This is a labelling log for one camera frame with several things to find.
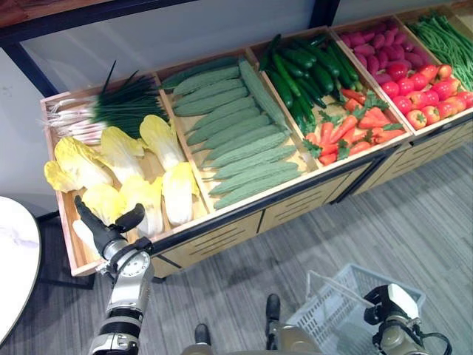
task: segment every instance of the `white basket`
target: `white basket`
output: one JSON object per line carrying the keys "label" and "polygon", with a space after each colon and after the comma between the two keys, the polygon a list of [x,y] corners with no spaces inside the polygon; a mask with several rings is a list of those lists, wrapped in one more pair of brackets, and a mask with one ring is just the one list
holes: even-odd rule
{"label": "white basket", "polygon": [[[341,291],[329,283],[310,297],[310,273],[307,274],[306,303],[287,321],[311,334],[324,354],[378,354],[371,340],[378,326],[363,320],[367,305],[357,300],[375,287],[390,283],[399,285],[416,301],[419,313],[426,299],[425,294],[416,288],[354,264],[346,265],[332,280],[343,286]],[[345,288],[359,297],[351,297]]]}

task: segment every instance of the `white wall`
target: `white wall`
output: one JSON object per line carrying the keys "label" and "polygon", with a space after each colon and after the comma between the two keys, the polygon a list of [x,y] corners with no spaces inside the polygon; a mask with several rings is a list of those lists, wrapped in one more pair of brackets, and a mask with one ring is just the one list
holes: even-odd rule
{"label": "white wall", "polygon": [[[341,0],[336,23],[438,0]],[[314,0],[200,0],[53,33],[23,45],[60,92],[101,84],[117,59],[115,78],[164,67],[291,33],[308,26]],[[47,161],[39,120],[41,95],[0,52],[0,195],[33,213],[55,209],[45,183]]]}

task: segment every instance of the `wooden crate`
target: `wooden crate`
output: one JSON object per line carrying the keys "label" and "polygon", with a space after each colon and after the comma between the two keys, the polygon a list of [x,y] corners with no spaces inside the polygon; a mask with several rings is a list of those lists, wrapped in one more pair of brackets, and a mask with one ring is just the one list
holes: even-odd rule
{"label": "wooden crate", "polygon": [[391,98],[379,87],[379,85],[376,83],[376,80],[368,73],[368,71],[363,67],[363,65],[358,61],[358,59],[355,57],[353,54],[352,50],[347,47],[347,45],[339,38],[339,34],[345,33],[345,32],[354,32],[354,31],[359,31],[359,30],[365,30],[380,21],[386,21],[386,20],[391,20],[394,21],[398,24],[399,31],[406,33],[407,38],[416,46],[424,49],[426,53],[429,55],[429,57],[432,60],[433,64],[441,64],[440,61],[435,57],[435,55],[430,52],[421,41],[412,33],[407,26],[404,25],[404,23],[397,17],[393,15],[389,16],[379,16],[376,18],[371,18],[369,20],[363,20],[363,21],[358,21],[352,24],[344,24],[341,26],[336,26],[333,27],[331,30],[333,31],[333,35],[337,38],[337,43],[340,46],[340,48],[343,49],[346,55],[349,56],[349,58],[352,60],[353,63],[357,66],[358,70],[364,74],[364,76],[367,78],[369,82],[372,83],[373,86],[377,86],[379,88],[379,92],[383,96],[383,99],[389,102],[389,105],[392,107],[392,109],[397,113],[397,116],[409,127],[409,130],[412,132],[414,137],[412,139],[416,139],[419,137],[423,137],[425,135],[429,135],[430,133],[434,132],[435,130],[450,124],[452,122],[455,122],[458,119],[461,119],[467,115],[473,114],[473,107],[460,112],[452,117],[443,119],[442,121],[437,122],[436,124],[431,124],[430,126],[426,126],[423,129],[416,130],[412,125],[408,122],[408,120],[405,118],[405,116],[398,110],[398,108],[394,105],[392,102]]}
{"label": "wooden crate", "polygon": [[[329,29],[327,27],[317,27],[317,28],[313,28],[313,29],[310,29],[310,30],[305,30],[305,31],[301,31],[301,32],[298,32],[298,33],[293,33],[293,34],[290,34],[290,35],[284,35],[284,36],[282,36],[281,44],[289,42],[292,38],[312,38],[315,35],[318,35],[320,33],[325,33],[328,38],[331,38],[334,41],[339,40],[338,36],[334,35],[331,31],[329,31]],[[262,43],[255,44],[255,45],[251,46],[251,50],[253,51],[254,55],[258,59],[260,59],[262,57],[262,54],[263,54],[263,52],[264,52],[264,50],[265,50],[265,48],[267,47],[268,44],[269,44],[269,41],[265,41],[265,42],[262,42]],[[348,57],[348,58],[352,62],[352,64],[354,64],[353,59],[351,57]],[[365,89],[370,89],[378,97],[384,98],[384,96],[381,94],[382,90],[381,90],[381,88],[379,87],[379,85],[377,83],[373,83],[373,82],[369,81],[367,79],[366,73],[364,71],[360,70],[358,65],[354,64],[353,68],[358,73],[359,80],[364,85]],[[262,80],[264,80],[265,83],[268,85],[268,88],[273,93],[273,95],[276,98],[276,100],[278,101],[280,107],[285,112],[285,114],[287,116],[287,119],[289,120],[292,129],[299,136],[299,140],[303,140],[304,135],[302,134],[299,127],[297,126],[297,123],[294,121],[291,113],[289,112],[289,110],[286,108],[286,106],[282,102],[282,99],[279,97],[279,94],[277,93],[276,88],[274,87],[274,85],[271,83],[271,80],[269,79],[269,77],[266,75],[265,72],[261,72],[260,75],[262,76]],[[346,115],[346,112],[342,107],[339,107],[339,106],[336,106],[336,105],[331,105],[335,100],[332,97],[330,97],[329,95],[324,96],[322,98],[322,100],[327,105],[327,108],[324,109],[324,111],[326,113],[328,113],[329,115],[339,115],[339,114]],[[319,110],[320,110],[320,108],[317,107],[317,106],[312,108],[312,113],[314,114],[314,116],[316,117],[317,120],[321,119],[320,114],[318,113]],[[350,161],[356,160],[356,159],[358,159],[362,156],[365,156],[365,155],[368,155],[368,154],[371,154],[373,152],[377,152],[377,151],[380,151],[380,150],[383,150],[383,149],[388,149],[391,146],[399,145],[399,144],[407,141],[411,137],[411,133],[410,133],[409,127],[406,125],[405,121],[399,117],[399,112],[394,111],[392,109],[392,107],[390,107],[390,108],[386,109],[384,113],[391,120],[391,122],[393,122],[394,124],[402,124],[403,128],[406,130],[406,133],[392,139],[391,141],[387,141],[383,144],[378,144],[376,146],[373,146],[373,147],[371,147],[370,149],[368,149],[364,152],[361,152],[361,153],[358,153],[356,155],[350,156],[347,159],[340,160],[339,162],[330,164],[329,166],[323,167],[322,164],[319,162],[319,160],[316,160],[317,167],[319,169],[333,169],[333,168],[336,168],[337,166],[343,165],[344,163],[349,163]],[[316,127],[316,134],[317,135],[320,135],[320,126],[321,125],[319,124]]]}

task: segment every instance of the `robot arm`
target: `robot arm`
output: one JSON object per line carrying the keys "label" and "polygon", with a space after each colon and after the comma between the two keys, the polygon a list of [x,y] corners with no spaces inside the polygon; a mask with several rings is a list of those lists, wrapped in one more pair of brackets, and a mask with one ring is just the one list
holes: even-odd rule
{"label": "robot arm", "polygon": [[137,355],[141,323],[149,298],[149,283],[154,276],[149,253],[151,242],[141,238],[133,244],[121,235],[134,228],[144,217],[140,204],[105,226],[75,198],[82,221],[94,235],[94,243],[106,260],[101,272],[113,279],[113,291],[99,335],[93,339],[89,355]]}

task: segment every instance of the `white table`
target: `white table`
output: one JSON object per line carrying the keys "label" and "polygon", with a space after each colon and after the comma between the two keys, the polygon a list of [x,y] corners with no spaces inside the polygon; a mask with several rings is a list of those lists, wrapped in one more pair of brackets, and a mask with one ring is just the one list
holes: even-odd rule
{"label": "white table", "polygon": [[40,261],[35,218],[20,203],[0,196],[0,344],[28,303]]}

